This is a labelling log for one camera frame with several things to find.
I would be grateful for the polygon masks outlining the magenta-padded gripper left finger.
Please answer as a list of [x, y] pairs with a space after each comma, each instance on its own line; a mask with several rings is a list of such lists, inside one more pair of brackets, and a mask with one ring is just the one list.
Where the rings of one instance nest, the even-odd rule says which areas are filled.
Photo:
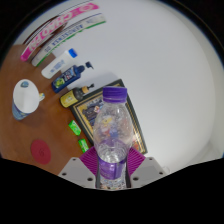
[[80, 158], [72, 157], [59, 177], [84, 188], [95, 189], [98, 177], [98, 156], [95, 148], [88, 149]]

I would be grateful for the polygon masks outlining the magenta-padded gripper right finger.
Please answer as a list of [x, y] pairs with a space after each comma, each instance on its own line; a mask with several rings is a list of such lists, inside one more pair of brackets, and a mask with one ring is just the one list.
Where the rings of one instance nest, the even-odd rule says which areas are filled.
[[127, 156], [127, 187], [140, 188], [166, 176], [166, 172], [153, 157], [145, 157], [131, 148]]

